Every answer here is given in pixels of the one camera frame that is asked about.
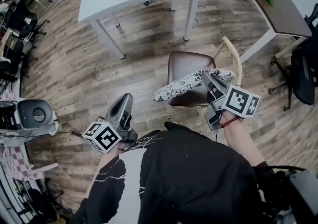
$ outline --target black t-shirt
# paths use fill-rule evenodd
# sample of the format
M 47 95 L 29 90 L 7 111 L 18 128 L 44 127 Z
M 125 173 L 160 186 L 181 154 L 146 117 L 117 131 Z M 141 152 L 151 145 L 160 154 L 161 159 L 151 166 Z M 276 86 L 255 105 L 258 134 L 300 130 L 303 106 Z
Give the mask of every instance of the black t-shirt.
M 260 223 L 248 161 L 184 126 L 165 125 L 168 131 L 144 136 L 100 170 L 71 223 Z

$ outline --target patterned cloth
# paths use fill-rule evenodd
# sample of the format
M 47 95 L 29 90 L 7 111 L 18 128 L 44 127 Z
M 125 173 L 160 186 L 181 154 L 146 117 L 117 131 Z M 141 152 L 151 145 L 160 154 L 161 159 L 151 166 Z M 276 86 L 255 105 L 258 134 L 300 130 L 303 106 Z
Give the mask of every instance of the patterned cloth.
M 3 160 L 1 165 L 8 176 L 20 181 L 29 181 L 44 178 L 43 172 L 30 175 L 31 167 L 29 161 L 23 158 L 20 147 L 11 147 L 4 149 L 4 157 L 11 157 L 11 159 Z
M 181 77 L 172 83 L 160 88 L 158 91 L 154 93 L 153 100 L 154 101 L 164 101 L 170 98 L 174 98 L 180 95 L 185 94 L 192 88 L 198 87 L 202 85 L 202 73 L 207 72 L 209 74 L 213 74 L 222 80 L 228 86 L 232 83 L 236 82 L 236 74 L 233 71 L 224 70 L 224 69 L 211 69 L 211 70 L 203 70 L 197 71 L 184 77 Z

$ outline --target person's right arm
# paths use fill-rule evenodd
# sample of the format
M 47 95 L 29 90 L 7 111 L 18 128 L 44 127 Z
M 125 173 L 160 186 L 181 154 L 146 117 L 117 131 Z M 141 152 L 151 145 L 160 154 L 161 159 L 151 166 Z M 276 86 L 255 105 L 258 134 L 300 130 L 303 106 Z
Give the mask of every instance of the person's right arm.
M 236 117 L 235 114 L 225 111 L 223 112 L 220 123 L 224 124 L 234 117 Z M 236 120 L 225 126 L 224 134 L 229 147 L 243 155 L 251 166 L 257 166 L 265 161 L 262 153 L 257 148 L 249 133 L 246 131 L 242 121 Z

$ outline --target wooden floor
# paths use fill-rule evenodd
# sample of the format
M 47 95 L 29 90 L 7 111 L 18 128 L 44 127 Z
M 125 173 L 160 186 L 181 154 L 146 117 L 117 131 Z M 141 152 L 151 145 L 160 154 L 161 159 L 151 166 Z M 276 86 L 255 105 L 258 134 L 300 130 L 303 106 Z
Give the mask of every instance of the wooden floor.
M 101 44 L 89 25 L 77 23 L 80 0 L 56 0 L 45 3 L 42 11 L 36 8 L 40 21 L 51 22 L 44 27 L 47 36 L 38 38 L 33 55 L 39 60 L 30 65 L 22 96 L 47 100 L 63 131 L 82 128 L 83 132 L 117 97 L 130 92 L 134 97 L 132 127 L 140 136 L 164 129 L 163 123 L 171 120 L 214 139 L 204 121 L 204 109 L 153 102 L 153 93 L 167 82 L 169 53 L 187 50 L 212 55 L 225 35 L 242 54 L 266 32 L 267 25 L 251 0 L 200 0 L 193 36 L 185 42 L 188 1 L 177 0 L 175 12 L 170 11 L 169 0 L 156 0 L 149 7 L 128 7 L 116 14 L 121 24 L 118 28 L 106 18 L 107 30 L 126 54 L 124 60 Z M 287 89 L 268 94 L 268 88 L 283 81 L 269 60 L 291 41 L 290 37 L 275 38 L 244 63 L 243 88 L 262 96 L 258 113 L 244 123 L 270 164 L 287 163 L 317 171 L 318 152 L 307 151 L 318 150 L 318 106 L 306 106 L 293 96 L 292 109 L 283 112 Z M 231 59 L 224 52 L 216 63 L 220 68 L 228 67 Z M 64 190 L 63 205 L 76 210 L 100 154 L 70 133 L 37 138 L 28 148 L 36 166 L 60 164 L 46 176 L 52 189 Z

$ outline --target brown tabletop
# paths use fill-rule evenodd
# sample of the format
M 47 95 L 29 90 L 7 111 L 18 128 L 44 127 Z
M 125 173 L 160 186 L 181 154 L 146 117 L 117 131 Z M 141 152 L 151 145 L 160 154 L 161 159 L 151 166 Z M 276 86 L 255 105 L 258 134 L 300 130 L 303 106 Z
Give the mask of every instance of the brown tabletop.
M 312 35 L 303 16 L 292 0 L 256 0 L 276 33 L 310 37 Z

